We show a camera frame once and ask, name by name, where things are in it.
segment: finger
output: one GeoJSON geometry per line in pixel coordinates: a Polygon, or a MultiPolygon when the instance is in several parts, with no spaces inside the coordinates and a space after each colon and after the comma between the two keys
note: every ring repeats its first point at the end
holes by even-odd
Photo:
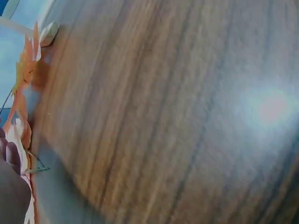
{"type": "Polygon", "coordinates": [[[0,138],[5,138],[5,132],[2,128],[0,128],[0,138]]]}
{"type": "Polygon", "coordinates": [[[9,142],[6,146],[6,162],[18,175],[21,175],[21,160],[17,146],[13,142],[9,142]]]}
{"type": "Polygon", "coordinates": [[[7,140],[5,138],[0,138],[0,154],[2,155],[3,159],[6,161],[6,146],[7,140]]]}

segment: wooden surface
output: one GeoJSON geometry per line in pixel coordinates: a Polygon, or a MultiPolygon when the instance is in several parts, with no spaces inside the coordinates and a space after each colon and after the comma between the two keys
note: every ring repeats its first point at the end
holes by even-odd
{"type": "Polygon", "coordinates": [[[52,20],[40,223],[299,223],[297,0],[62,0],[52,20]]]}

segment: orange flower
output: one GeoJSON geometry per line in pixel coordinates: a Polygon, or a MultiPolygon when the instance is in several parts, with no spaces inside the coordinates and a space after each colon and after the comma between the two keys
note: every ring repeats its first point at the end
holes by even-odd
{"type": "Polygon", "coordinates": [[[25,36],[25,47],[23,52],[20,54],[20,61],[16,63],[16,82],[13,87],[12,95],[14,95],[13,106],[9,112],[8,119],[4,125],[5,133],[11,126],[11,120],[14,113],[17,112],[18,117],[21,119],[24,125],[24,130],[21,136],[23,146],[28,149],[31,141],[31,128],[27,121],[28,111],[26,105],[26,99],[23,95],[23,89],[27,88],[33,80],[34,71],[36,70],[36,63],[38,61],[37,55],[39,45],[39,34],[37,23],[34,27],[34,38],[32,41],[25,36]]]}

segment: orange petal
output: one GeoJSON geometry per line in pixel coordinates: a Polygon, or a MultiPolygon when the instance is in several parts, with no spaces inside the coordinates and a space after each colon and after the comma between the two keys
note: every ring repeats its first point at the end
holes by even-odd
{"type": "Polygon", "coordinates": [[[38,48],[39,48],[39,34],[38,34],[37,22],[34,25],[33,45],[34,45],[34,57],[35,57],[35,60],[36,60],[37,53],[38,53],[38,48]]]}

